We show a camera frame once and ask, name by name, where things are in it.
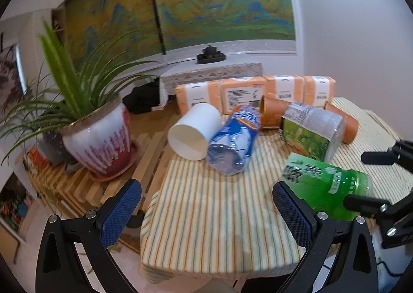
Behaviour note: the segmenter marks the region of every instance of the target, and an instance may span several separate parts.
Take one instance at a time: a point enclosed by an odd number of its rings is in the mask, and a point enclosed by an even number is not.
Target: black cloth
[[[127,110],[133,114],[151,111],[152,107],[156,107],[160,103],[159,78],[156,78],[154,82],[135,87],[122,101]]]

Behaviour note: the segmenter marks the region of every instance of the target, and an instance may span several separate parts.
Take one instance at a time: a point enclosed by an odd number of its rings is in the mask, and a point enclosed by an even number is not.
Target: lace cloth
[[[180,84],[261,75],[262,64],[245,54],[228,55],[224,61],[211,64],[185,61],[160,76],[160,106],[166,105],[168,95],[175,95],[175,88]]]

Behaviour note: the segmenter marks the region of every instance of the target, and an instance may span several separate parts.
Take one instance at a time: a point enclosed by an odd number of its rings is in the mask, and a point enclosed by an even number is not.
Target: green bottle
[[[342,170],[296,153],[288,157],[282,180],[315,212],[326,212],[333,219],[351,221],[358,215],[344,208],[346,195],[372,195],[372,181],[365,173]]]

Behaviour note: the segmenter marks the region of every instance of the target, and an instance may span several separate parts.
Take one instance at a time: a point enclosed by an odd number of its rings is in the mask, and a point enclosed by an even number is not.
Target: landscape painting
[[[119,61],[161,53],[152,0],[67,0],[67,48],[79,68],[102,42],[139,30],[119,40],[105,56],[108,61],[125,52]]]
[[[244,39],[295,40],[291,0],[156,0],[167,50]]]

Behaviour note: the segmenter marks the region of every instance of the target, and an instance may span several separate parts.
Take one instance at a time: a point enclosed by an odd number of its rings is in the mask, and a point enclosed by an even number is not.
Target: plastic water bottle
[[[242,172],[252,154],[253,143],[261,129],[261,115],[249,105],[238,105],[230,118],[209,142],[206,160],[218,172]]]

